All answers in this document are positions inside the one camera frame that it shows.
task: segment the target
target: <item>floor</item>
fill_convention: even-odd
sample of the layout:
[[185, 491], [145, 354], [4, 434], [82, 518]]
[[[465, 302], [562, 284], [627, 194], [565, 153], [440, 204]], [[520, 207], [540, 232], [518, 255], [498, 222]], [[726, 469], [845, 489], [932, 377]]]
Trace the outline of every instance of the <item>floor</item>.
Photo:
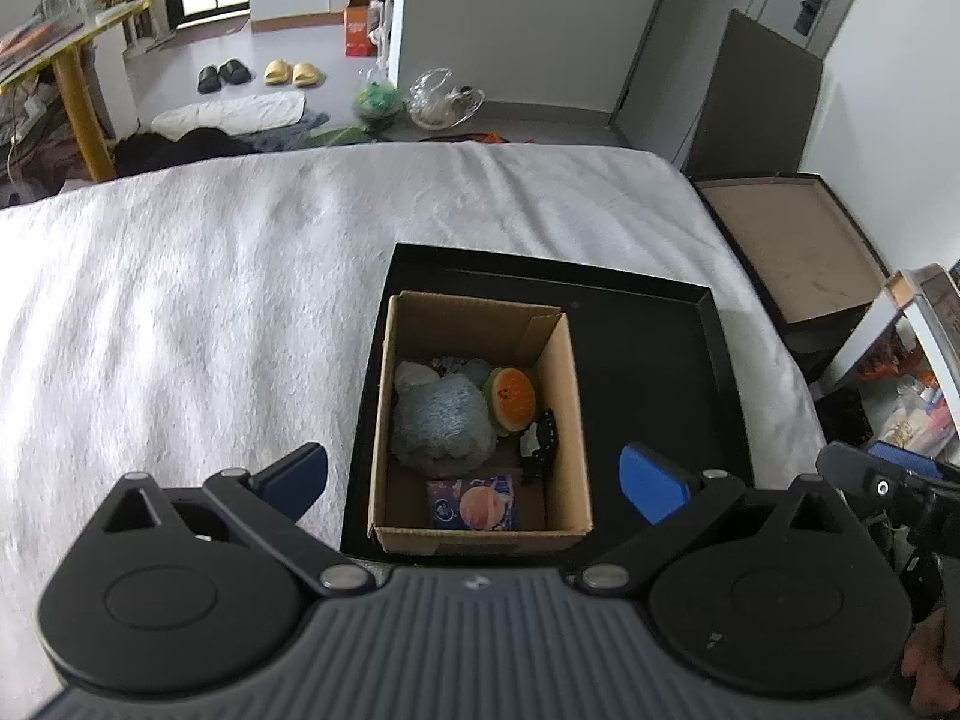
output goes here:
[[[219, 67], [234, 58], [250, 68], [253, 81], [201, 95], [197, 91], [200, 70], [206, 65]], [[344, 56], [344, 28], [339, 25], [254, 33], [248, 22], [234, 34], [185, 46], [161, 47], [138, 56], [128, 62], [127, 72], [140, 120], [150, 122], [158, 113], [181, 105], [293, 89], [290, 84], [267, 86], [263, 83], [264, 68], [273, 59], [316, 65], [326, 74], [326, 81], [314, 89], [304, 89], [307, 107], [317, 113], [328, 113], [331, 125], [354, 124], [350, 112], [353, 90], [360, 71], [373, 67], [376, 62]]]
[[[197, 92], [197, 76], [206, 65], [220, 66], [237, 58], [246, 64], [254, 78], [242, 86], [226, 86], [219, 92], [201, 95]], [[360, 71], [373, 67], [373, 59], [344, 56], [344, 30], [341, 25], [306, 26], [271, 32], [251, 31], [250, 23], [233, 34], [215, 35], [196, 41], [176, 41], [138, 56], [127, 63], [133, 98], [141, 122], [150, 122], [158, 113], [189, 103], [237, 98], [246, 95], [270, 94], [293, 87], [266, 86], [263, 70], [273, 59], [294, 64], [313, 62], [326, 74], [326, 81], [315, 89], [304, 89], [307, 107], [330, 117], [328, 125], [356, 124], [350, 103]], [[470, 122], [448, 133], [496, 132], [515, 143], [584, 143], [595, 146], [622, 146], [616, 135], [603, 127], [584, 127], [558, 122], [522, 122], [513, 119], [486, 119], [481, 108]], [[397, 124], [384, 133], [400, 141], [416, 141], [435, 133], [425, 132], [411, 124]]]

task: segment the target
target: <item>cardboard box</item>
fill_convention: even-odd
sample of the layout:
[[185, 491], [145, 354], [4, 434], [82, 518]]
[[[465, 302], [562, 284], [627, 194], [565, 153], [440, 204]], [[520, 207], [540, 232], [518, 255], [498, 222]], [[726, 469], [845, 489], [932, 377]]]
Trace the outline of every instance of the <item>cardboard box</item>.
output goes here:
[[880, 255], [814, 173], [694, 186], [806, 381], [816, 380], [880, 292]]
[[344, 34], [347, 56], [376, 56], [376, 46], [368, 40], [367, 12], [370, 0], [349, 0], [344, 10]]
[[[517, 438], [501, 439], [476, 476], [514, 474], [517, 531], [430, 527], [426, 478], [402, 466], [389, 445], [394, 370], [401, 360], [480, 357], [526, 372], [538, 410], [554, 410], [559, 448], [544, 483], [520, 485]], [[406, 555], [532, 555], [558, 552], [592, 531], [587, 454], [568, 318], [559, 308], [454, 295], [402, 292], [390, 298], [384, 330], [367, 533]]]

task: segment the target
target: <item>human hand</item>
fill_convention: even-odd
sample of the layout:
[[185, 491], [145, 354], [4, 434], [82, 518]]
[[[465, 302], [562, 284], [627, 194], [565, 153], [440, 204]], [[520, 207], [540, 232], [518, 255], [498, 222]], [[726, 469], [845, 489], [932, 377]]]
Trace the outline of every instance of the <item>human hand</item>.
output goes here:
[[918, 714], [942, 714], [960, 707], [960, 690], [944, 674], [944, 612], [938, 608], [913, 630], [904, 647], [904, 677], [916, 677], [910, 708]]

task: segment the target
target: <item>black slipper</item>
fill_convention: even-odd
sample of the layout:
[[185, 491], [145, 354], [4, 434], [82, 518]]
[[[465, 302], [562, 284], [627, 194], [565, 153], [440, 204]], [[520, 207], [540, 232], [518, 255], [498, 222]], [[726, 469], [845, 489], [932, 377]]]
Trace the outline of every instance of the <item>black slipper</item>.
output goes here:
[[231, 59], [220, 66], [220, 78], [224, 83], [237, 86], [250, 82], [250, 70], [238, 59]]
[[213, 65], [208, 65], [200, 71], [200, 77], [197, 79], [197, 91], [200, 94], [208, 95], [210, 92], [218, 92], [220, 85], [220, 77]]

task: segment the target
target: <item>orange box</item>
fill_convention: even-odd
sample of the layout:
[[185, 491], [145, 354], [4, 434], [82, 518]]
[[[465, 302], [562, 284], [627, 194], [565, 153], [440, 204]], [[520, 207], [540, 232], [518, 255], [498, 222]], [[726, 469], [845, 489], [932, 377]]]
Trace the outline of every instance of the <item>orange box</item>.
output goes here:
[[376, 56], [376, 46], [367, 38], [367, 12], [370, 0], [349, 0], [344, 10], [344, 34], [347, 56]]

